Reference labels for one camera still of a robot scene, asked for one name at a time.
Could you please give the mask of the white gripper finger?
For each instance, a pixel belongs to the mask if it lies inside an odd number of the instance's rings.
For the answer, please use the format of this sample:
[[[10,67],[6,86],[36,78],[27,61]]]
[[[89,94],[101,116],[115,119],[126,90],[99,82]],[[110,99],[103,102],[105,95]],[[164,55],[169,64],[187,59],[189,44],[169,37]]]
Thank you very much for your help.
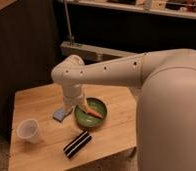
[[[82,102],[79,104],[79,108],[84,111],[85,113],[89,112],[89,106],[88,103],[86,101]]]

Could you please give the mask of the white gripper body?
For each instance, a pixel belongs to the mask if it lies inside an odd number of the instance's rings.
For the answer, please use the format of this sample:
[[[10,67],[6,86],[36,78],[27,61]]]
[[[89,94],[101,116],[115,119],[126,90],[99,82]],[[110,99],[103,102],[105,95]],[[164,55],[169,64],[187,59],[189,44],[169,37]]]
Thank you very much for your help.
[[[73,106],[82,105],[85,101],[85,95],[80,94],[75,97],[63,96],[63,108],[68,111]]]

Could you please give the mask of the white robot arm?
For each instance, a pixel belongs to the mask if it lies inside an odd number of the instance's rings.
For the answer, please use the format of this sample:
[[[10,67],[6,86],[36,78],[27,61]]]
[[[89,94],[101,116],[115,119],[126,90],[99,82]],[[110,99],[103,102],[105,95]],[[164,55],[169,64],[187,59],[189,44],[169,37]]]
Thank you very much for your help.
[[[86,65],[77,55],[51,71],[68,106],[86,107],[84,84],[134,87],[138,171],[196,171],[196,50],[140,53]]]

